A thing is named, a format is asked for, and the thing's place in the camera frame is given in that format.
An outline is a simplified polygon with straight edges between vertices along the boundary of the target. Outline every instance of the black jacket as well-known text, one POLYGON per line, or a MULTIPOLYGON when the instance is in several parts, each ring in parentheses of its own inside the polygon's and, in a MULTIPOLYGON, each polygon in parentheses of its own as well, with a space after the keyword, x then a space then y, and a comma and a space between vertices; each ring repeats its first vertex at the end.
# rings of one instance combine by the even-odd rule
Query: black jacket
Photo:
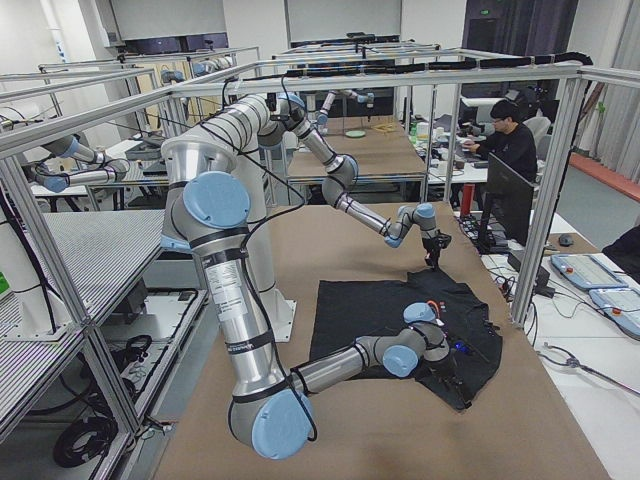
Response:
POLYGON ((531 130, 525 125, 519 123, 509 134, 496 132, 478 143, 480 147, 476 153, 483 159, 486 160, 489 153, 495 153, 528 181, 535 181, 538 172, 536 144, 531 130))

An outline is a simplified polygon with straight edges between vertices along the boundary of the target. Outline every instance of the cardboard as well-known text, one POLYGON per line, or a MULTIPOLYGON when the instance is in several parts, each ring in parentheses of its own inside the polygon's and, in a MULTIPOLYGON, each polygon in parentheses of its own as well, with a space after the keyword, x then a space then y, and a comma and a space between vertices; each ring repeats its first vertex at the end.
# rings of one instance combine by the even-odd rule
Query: cardboard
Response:
MULTIPOLYGON (((407 175, 424 172, 424 161, 418 156, 402 125, 393 117, 345 118, 346 129, 365 132, 362 138, 348 138, 342 132, 342 119, 329 120, 329 134, 325 137, 331 149, 346 153, 358 161, 360 177, 372 175, 407 175), (394 126, 393 132, 384 133, 374 129, 376 125, 394 126)), ((287 178, 324 178, 324 165, 310 152, 295 151, 287 178)))
MULTIPOLYGON (((471 286, 501 327, 503 359, 473 406, 457 413, 412 380, 343 382, 311 401, 319 438, 273 461, 227 428, 234 375, 218 338, 155 476, 164 479, 560 479, 608 478, 580 427, 448 205, 439 228, 453 236, 442 269, 471 286)), ((398 205, 370 208, 395 218, 398 205)), ((397 249, 342 212, 307 206, 270 225, 278 287, 298 302, 286 366, 308 359, 318 282, 404 280, 425 267, 417 231, 397 249)))

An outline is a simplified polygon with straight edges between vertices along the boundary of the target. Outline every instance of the wall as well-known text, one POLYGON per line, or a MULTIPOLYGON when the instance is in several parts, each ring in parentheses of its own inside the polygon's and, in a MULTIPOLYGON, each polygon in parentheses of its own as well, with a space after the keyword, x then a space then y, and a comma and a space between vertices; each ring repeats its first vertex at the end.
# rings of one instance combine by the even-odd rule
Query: wall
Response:
MULTIPOLYGON (((631 1, 579 0, 568 51, 589 55, 596 67, 611 67, 631 1)), ((593 114, 578 132, 576 143, 585 154, 594 149, 596 127, 597 116, 593 114)))
MULTIPOLYGON (((460 47, 466 5, 466 0, 449 0, 446 5, 430 0, 403 0, 401 39, 414 39, 423 44, 439 43, 442 48, 460 47)), ((454 88, 452 85, 438 87, 435 118, 452 112, 454 88)), ((414 113, 427 116, 431 104, 429 92, 429 87, 413 89, 414 113)))
MULTIPOLYGON (((288 48, 284 0, 223 0, 229 47, 260 47, 260 57, 288 48)), ((239 63, 255 61, 253 53, 239 54, 239 63)))
MULTIPOLYGON (((79 0, 55 0, 51 2, 58 20, 69 62, 95 60, 96 55, 91 43, 87 22, 80 9, 79 0)), ((110 102, 105 85, 92 85, 57 94, 65 116, 81 113, 92 108, 107 105, 110 102)), ((118 143, 121 136, 112 125, 101 125, 87 129, 87 140, 92 146, 109 146, 118 143)))
POLYGON ((59 61, 39 0, 0 2, 0 45, 3 73, 34 73, 39 63, 59 61))
POLYGON ((123 40, 224 31, 221 0, 111 0, 111 4, 123 40))

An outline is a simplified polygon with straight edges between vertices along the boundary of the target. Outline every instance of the black cloth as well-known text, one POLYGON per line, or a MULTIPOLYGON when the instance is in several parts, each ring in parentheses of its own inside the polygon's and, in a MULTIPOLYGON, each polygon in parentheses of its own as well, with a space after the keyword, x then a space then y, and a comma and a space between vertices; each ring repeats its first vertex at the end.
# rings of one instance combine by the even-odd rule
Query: black cloth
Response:
MULTIPOLYGON (((502 338, 489 322, 489 307, 466 284, 456 283, 444 272, 409 273, 407 282, 321 281, 310 360, 350 345, 357 337, 393 336, 407 325, 404 309, 415 302, 434 300, 441 305, 441 320, 454 352, 457 376, 472 399, 495 374, 502 354, 502 338)), ((420 382, 457 410, 465 399, 436 378, 426 362, 412 372, 420 382)), ((371 367, 353 378, 396 378, 382 366, 371 367)))
POLYGON ((604 247, 602 253, 636 282, 640 282, 640 225, 633 227, 611 245, 604 247))
POLYGON ((525 179, 535 181, 538 172, 536 143, 526 125, 519 123, 509 134, 495 132, 478 144, 480 147, 476 153, 483 159, 486 160, 489 153, 494 153, 525 179))

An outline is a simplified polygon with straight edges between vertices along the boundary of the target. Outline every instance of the robotic arm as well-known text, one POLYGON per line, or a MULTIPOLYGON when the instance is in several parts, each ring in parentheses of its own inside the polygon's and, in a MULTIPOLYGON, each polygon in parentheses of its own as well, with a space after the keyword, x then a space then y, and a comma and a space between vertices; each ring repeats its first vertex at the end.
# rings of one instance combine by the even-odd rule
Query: robotic arm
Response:
MULTIPOLYGON (((351 98, 356 100, 358 103, 366 103, 367 108, 371 111, 373 109, 373 93, 367 93, 366 95, 359 94, 355 90, 340 90, 340 92, 345 95, 347 98, 351 98)), ((317 123, 321 127, 324 127, 329 120, 329 110, 331 110, 331 106, 333 105, 333 101, 336 98, 338 92, 335 90, 329 90, 327 97, 324 99, 324 103, 320 108, 320 113, 318 114, 317 123)))
MULTIPOLYGON (((272 115, 264 98, 250 95, 232 105, 227 112, 165 141, 162 153, 168 159, 171 183, 167 205, 172 205, 185 183, 199 173, 211 170, 230 173, 236 165, 236 153, 246 148, 254 134, 261 146, 272 148, 280 143, 286 131, 291 131, 325 166, 328 176, 323 182, 322 193, 329 205, 382 235, 394 248, 402 243, 412 225, 418 225, 427 252, 425 260, 436 270, 440 251, 449 245, 451 237, 436 228, 433 207, 428 203, 402 207, 396 221, 392 222, 360 204, 349 195, 349 188, 357 177, 356 160, 331 149, 306 118, 300 98, 282 95, 278 107, 280 113, 272 115)), ((163 235, 163 246, 187 248, 186 236, 176 231, 174 220, 165 218, 163 235)))
POLYGON ((62 137, 42 145, 56 157, 74 158, 88 165, 77 173, 51 172, 44 163, 31 167, 29 180, 35 181, 52 192, 61 192, 72 185, 102 185, 122 180, 129 171, 129 162, 112 159, 106 153, 82 145, 73 135, 62 137))
POLYGON ((271 459, 295 454, 308 440, 314 428, 308 396, 370 366, 382 364, 404 377, 424 361, 443 381, 461 386, 445 335, 426 304, 405 311, 408 326, 395 337, 361 337, 347 349, 290 370, 281 364, 245 245, 250 196, 231 175, 236 157, 256 135, 269 148, 284 132, 294 132, 327 169, 323 192, 329 203, 383 235, 389 245, 398 246, 416 223, 437 265, 437 255, 431 255, 441 234, 429 204, 403 207, 391 222, 353 200, 347 190, 356 176, 355 160, 331 150, 306 119, 300 99, 281 97, 278 107, 280 113, 272 114, 263 97, 244 97, 162 146, 170 178, 162 243, 188 248, 202 263, 236 375, 229 428, 271 459))

